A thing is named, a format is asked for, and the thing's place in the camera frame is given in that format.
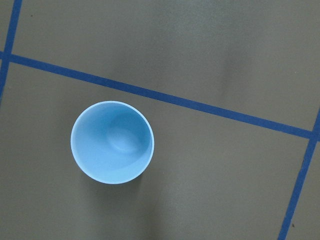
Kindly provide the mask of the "light blue cup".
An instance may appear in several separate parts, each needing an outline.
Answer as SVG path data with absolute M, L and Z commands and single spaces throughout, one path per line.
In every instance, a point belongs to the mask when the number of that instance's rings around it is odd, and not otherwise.
M 139 177 L 153 157 L 153 130 L 136 108 L 120 101 L 103 101 L 75 120 L 70 147 L 78 167 L 104 184 L 123 184 Z

